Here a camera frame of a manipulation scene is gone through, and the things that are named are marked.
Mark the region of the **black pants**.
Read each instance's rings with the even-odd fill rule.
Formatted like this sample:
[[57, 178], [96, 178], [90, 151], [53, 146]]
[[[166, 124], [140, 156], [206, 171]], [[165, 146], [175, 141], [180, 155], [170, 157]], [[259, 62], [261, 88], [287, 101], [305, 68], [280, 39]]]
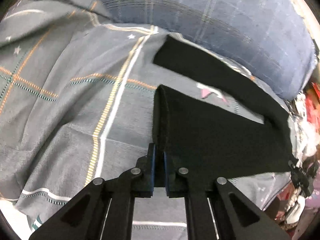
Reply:
[[172, 36], [154, 64], [217, 88], [262, 117], [258, 123], [219, 106], [159, 85], [153, 103], [152, 138], [178, 167], [213, 177], [237, 178], [289, 172], [292, 153], [289, 114], [270, 94], [207, 52]]

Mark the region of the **clear plastic bags clutter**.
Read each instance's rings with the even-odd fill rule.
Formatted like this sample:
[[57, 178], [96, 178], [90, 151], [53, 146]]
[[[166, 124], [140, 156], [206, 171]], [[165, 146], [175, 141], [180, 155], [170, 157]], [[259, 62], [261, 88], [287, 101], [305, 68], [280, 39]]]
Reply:
[[299, 93], [294, 100], [289, 102], [290, 118], [296, 133], [296, 147], [293, 153], [298, 159], [298, 167], [302, 167], [308, 157], [316, 154], [319, 144], [319, 134], [315, 126], [307, 119], [305, 100], [305, 94]]

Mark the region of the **grey star patterned bedsheet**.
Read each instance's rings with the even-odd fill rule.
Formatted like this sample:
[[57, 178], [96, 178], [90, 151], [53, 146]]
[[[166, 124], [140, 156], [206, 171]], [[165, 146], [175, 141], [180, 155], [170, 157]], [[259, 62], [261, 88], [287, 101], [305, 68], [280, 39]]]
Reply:
[[194, 81], [152, 64], [167, 29], [100, 0], [20, 0], [1, 22], [1, 211], [22, 238], [96, 175], [146, 154], [153, 93]]

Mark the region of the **red boxes pile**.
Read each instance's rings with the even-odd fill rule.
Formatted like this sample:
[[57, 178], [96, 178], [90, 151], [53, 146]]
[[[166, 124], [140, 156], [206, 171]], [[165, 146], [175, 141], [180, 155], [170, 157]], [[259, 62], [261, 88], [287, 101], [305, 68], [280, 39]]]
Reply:
[[304, 89], [307, 120], [319, 132], [319, 84], [308, 82]]

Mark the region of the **blue plaid pillow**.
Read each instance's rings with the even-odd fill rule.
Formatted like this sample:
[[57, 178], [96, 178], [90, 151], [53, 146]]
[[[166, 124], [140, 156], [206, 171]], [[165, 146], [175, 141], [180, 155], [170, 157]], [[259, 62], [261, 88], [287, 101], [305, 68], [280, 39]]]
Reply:
[[242, 64], [282, 99], [305, 87], [316, 45], [290, 0], [100, 0], [121, 23], [153, 24]]

